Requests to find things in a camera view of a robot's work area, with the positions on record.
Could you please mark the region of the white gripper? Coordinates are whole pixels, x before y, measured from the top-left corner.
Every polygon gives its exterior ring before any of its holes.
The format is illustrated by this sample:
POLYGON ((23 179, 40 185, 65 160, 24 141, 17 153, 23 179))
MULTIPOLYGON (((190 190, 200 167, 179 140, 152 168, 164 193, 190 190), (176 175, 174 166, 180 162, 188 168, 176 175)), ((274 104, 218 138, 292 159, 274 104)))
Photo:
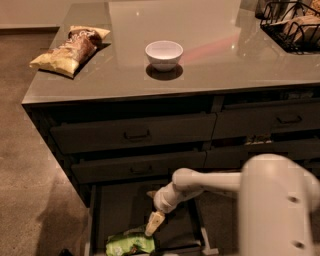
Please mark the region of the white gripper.
POLYGON ((145 228, 145 235, 152 236, 165 220, 165 214, 172 212, 181 202, 197 197, 204 190, 201 187, 180 186, 170 182, 158 191, 148 191, 146 194, 153 198, 157 210, 150 214, 145 228))

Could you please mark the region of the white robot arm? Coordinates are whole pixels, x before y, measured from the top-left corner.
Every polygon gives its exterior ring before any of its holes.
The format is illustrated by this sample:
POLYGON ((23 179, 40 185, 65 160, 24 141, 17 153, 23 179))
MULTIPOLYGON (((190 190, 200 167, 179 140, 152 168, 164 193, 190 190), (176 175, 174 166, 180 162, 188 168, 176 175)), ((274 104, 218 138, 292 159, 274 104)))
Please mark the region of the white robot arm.
POLYGON ((275 154, 252 157, 239 172, 176 170, 168 185, 151 194, 155 211, 145 234, 153 235, 179 203, 219 190, 238 196, 240 256, 315 256, 310 213, 319 207, 319 181, 275 154))

